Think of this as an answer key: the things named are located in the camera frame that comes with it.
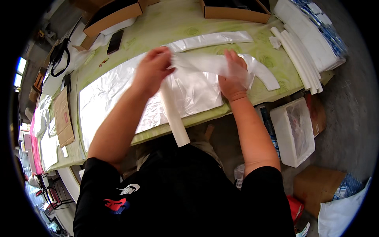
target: foam roll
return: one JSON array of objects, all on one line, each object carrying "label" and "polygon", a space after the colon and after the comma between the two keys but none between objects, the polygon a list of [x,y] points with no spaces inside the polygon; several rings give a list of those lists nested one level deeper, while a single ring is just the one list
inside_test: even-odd
[{"label": "foam roll", "polygon": [[186,128],[183,125],[180,114],[175,106],[172,90],[169,88],[166,79],[161,83],[159,94],[162,101],[162,107],[166,113],[168,124],[170,125],[172,134],[174,135],[178,147],[190,143]]},{"label": "foam roll", "polygon": [[295,66],[296,70],[298,71],[300,79],[303,82],[304,88],[305,89],[310,89],[311,88],[310,81],[308,81],[308,78],[307,78],[307,76],[306,76],[303,68],[301,67],[301,64],[300,64],[298,58],[295,56],[295,53],[292,51],[292,49],[291,49],[290,45],[288,44],[288,42],[286,42],[284,40],[284,38],[282,37],[282,35],[280,34],[280,32],[278,31],[278,29],[276,27],[272,27],[271,28],[271,32],[282,43],[282,46],[283,46],[284,50],[287,52],[287,54],[290,57],[293,65]]},{"label": "foam roll", "polygon": [[310,56],[308,50],[305,48],[305,46],[303,45],[303,43],[301,42],[301,40],[298,38],[296,34],[292,34],[287,31],[283,31],[282,33],[284,32],[286,32],[285,34],[292,41],[292,43],[296,45],[299,52],[304,56],[304,59],[307,61],[309,70],[313,74],[314,81],[316,82],[316,85],[317,85],[317,92],[318,93],[323,92],[324,90],[320,82],[320,79],[321,79],[320,73],[318,72],[316,64],[313,61],[312,57]]},{"label": "foam roll", "polygon": [[310,82],[311,88],[311,94],[316,94],[318,89],[318,84],[316,82],[315,76],[312,73],[312,69],[310,68],[308,61],[305,59],[305,56],[302,54],[302,52],[299,50],[299,48],[295,45],[295,43],[291,40],[288,32],[284,30],[281,35],[283,36],[284,40],[290,45],[292,51],[295,53],[296,58],[299,60],[301,67],[303,68],[305,75],[307,79]]}]

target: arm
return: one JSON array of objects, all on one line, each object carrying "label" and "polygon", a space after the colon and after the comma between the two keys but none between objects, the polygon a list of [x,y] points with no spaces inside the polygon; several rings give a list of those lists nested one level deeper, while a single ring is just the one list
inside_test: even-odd
[{"label": "arm", "polygon": [[[247,68],[245,61],[234,51],[225,50],[224,53],[228,62],[235,62],[244,69]],[[237,123],[245,160],[245,176],[262,166],[272,166],[280,171],[278,154],[266,127],[247,98],[246,89],[236,78],[219,76],[219,85],[221,92],[229,100]]]},{"label": "arm", "polygon": [[120,171],[134,137],[147,100],[159,89],[162,80],[173,73],[171,52],[167,47],[151,50],[141,61],[130,88],[98,128],[88,150],[88,157],[96,157]]}]

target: black phone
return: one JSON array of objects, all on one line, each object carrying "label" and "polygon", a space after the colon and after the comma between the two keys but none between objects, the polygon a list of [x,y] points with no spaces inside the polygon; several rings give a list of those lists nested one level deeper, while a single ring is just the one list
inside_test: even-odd
[{"label": "black phone", "polygon": [[111,42],[109,43],[107,54],[111,54],[119,50],[121,44],[121,38],[124,34],[124,30],[120,30],[112,35]]}]

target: table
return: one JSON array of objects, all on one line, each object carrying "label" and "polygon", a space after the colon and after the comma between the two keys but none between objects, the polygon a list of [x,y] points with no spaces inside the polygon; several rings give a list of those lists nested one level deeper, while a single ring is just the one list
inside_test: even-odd
[{"label": "table", "polygon": [[[50,170],[81,164],[85,161],[86,153],[78,113],[79,92],[117,65],[163,44],[197,35],[244,30],[253,37],[254,42],[209,46],[191,50],[191,52],[215,55],[222,54],[225,48],[234,49],[237,53],[248,53],[263,63],[278,80],[280,89],[267,91],[264,84],[255,78],[252,89],[248,92],[249,100],[253,105],[276,101],[303,89],[301,79],[287,53],[283,48],[276,50],[270,44],[268,38],[273,36],[270,28],[274,26],[280,31],[284,30],[283,23],[274,16],[270,17],[266,25],[242,20],[205,19],[196,0],[161,0],[160,3],[148,6],[146,12],[139,16],[132,26],[124,29],[120,50],[108,58],[106,54],[108,46],[100,47],[84,65],[71,73],[70,106],[75,142],[67,146],[69,158],[58,154],[59,161]],[[333,76],[333,72],[323,73],[322,76],[327,82]],[[185,117],[182,120],[186,127],[190,127],[230,113],[230,106],[225,103],[223,106]],[[170,131],[168,124],[154,127],[136,134],[132,145],[165,135]]]}]

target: hand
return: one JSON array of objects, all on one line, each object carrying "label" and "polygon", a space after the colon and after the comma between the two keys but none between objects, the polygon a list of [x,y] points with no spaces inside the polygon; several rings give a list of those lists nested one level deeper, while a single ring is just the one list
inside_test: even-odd
[{"label": "hand", "polygon": [[[230,51],[225,49],[224,55],[228,61],[229,70],[231,69],[233,63],[236,63],[243,69],[247,70],[245,60],[239,57],[233,49]],[[228,78],[218,76],[218,84],[220,85],[222,94],[229,100],[229,102],[247,97],[246,88],[243,86],[241,80],[236,76],[230,76]]]},{"label": "hand", "polygon": [[171,66],[171,51],[168,47],[158,47],[149,51],[139,63],[131,88],[147,98],[157,93],[161,82],[175,71]]}]

